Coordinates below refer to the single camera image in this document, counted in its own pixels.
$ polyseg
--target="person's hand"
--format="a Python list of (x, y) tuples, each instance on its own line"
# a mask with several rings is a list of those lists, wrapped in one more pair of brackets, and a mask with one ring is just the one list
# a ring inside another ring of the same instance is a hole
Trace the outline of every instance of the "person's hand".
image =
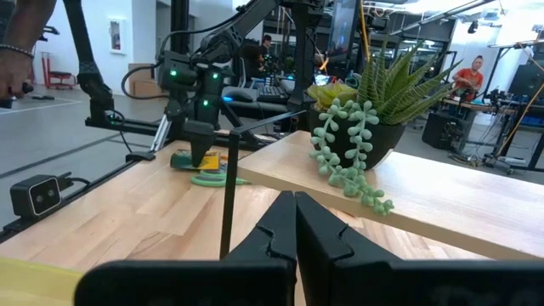
[(469, 80), (467, 80), (466, 78), (460, 77), (460, 78), (458, 79), (458, 81), (459, 81), (459, 82), (463, 82), (463, 83), (467, 84), (468, 86), (472, 86), (472, 85), (473, 85), (473, 84), (472, 84)]
[(0, 99), (22, 98), (23, 82), (28, 78), (32, 59), (9, 49), (0, 50)]

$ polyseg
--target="aloe plant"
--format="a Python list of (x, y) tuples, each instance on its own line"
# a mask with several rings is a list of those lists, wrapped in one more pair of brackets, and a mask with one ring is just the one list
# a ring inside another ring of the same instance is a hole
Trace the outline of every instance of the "aloe plant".
[[(433, 57), (424, 66), (410, 74), (410, 62), (413, 55), (422, 46), (423, 41), (421, 41), (408, 54), (398, 57), (389, 69), (385, 69), (386, 44), (387, 40), (383, 43), (382, 51), (376, 62), (372, 57), (367, 62), (361, 76), (357, 97), (357, 102), (360, 105), (368, 100), (372, 102), (381, 123), (394, 125), (408, 122), (455, 90), (451, 88), (451, 83), (440, 86), (440, 81), (461, 61), (440, 72), (432, 79), (418, 84), (433, 66), (437, 57)], [(438, 87), (439, 89), (433, 95), (428, 96), (433, 89)]]

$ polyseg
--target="bracelet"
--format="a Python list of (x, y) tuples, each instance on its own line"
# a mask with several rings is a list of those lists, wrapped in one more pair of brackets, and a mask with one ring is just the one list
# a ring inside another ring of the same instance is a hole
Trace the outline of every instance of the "bracelet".
[(4, 44), (4, 43), (0, 43), (0, 49), (9, 49), (9, 50), (12, 50), (12, 51), (15, 51), (15, 52), (19, 52), (20, 54), (24, 54), (28, 57), (30, 57), (31, 59), (34, 60), (34, 55), (32, 55), (32, 52), (30, 51), (26, 51), (22, 48), (17, 48), (15, 46), (12, 46), (12, 45), (8, 45), (8, 44)]

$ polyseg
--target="black plant pot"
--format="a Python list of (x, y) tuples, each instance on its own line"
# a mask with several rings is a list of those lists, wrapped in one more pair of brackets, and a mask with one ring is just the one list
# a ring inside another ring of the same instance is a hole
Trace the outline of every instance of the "black plant pot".
[[(312, 134), (314, 128), (323, 127), (323, 124), (325, 123), (320, 120), (319, 115), (320, 112), (313, 106), (309, 108), (309, 130)], [(329, 144), (329, 147), (332, 152), (338, 154), (338, 157), (340, 157), (340, 166), (351, 167), (353, 162), (352, 160), (346, 159), (344, 152), (356, 147), (355, 144), (349, 142), (348, 128), (356, 125), (357, 122), (350, 122), (348, 119), (340, 119), (338, 117), (334, 118), (334, 122), (338, 123), (340, 128), (336, 132), (333, 132), (331, 129), (327, 131), (336, 138), (332, 144)], [(394, 149), (399, 143), (400, 137), (405, 131), (405, 126), (400, 124), (393, 126), (366, 124), (365, 128), (372, 133), (372, 138), (369, 141), (374, 147), (372, 151), (366, 152), (366, 155), (368, 156), (365, 161), (366, 170), (370, 170), (389, 153), (389, 150)]]

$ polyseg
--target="string of pearls plant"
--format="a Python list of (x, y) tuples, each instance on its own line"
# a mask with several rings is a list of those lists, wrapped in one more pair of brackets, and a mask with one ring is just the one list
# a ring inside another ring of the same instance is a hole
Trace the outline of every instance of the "string of pearls plant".
[[(319, 163), (319, 173), (328, 175), (329, 185), (343, 188), (343, 194), (348, 197), (359, 197), (361, 203), (368, 207), (372, 207), (374, 213), (386, 216), (390, 210), (394, 208), (391, 200), (381, 201), (384, 196), (383, 190), (374, 190), (366, 183), (366, 154), (372, 150), (372, 144), (365, 142), (372, 137), (371, 131), (365, 129), (366, 124), (376, 125), (379, 123), (379, 118), (376, 116), (376, 110), (372, 109), (372, 102), (366, 101), (361, 109), (359, 103), (353, 100), (346, 102), (344, 106), (340, 105), (339, 99), (334, 99), (327, 113), (321, 113), (319, 118), (325, 121), (323, 127), (314, 129), (314, 136), (311, 138), (312, 145), (318, 145), (319, 150), (312, 151), (310, 157), (317, 160)], [(344, 156), (353, 160), (353, 165), (348, 168), (340, 166), (340, 158), (337, 153), (331, 152), (331, 148), (327, 143), (333, 143), (335, 136), (328, 133), (329, 128), (336, 132), (339, 126), (334, 122), (335, 117), (340, 119), (348, 118), (351, 122), (358, 122), (355, 126), (348, 129), (350, 136), (349, 142), (356, 144), (356, 148), (347, 150)]]

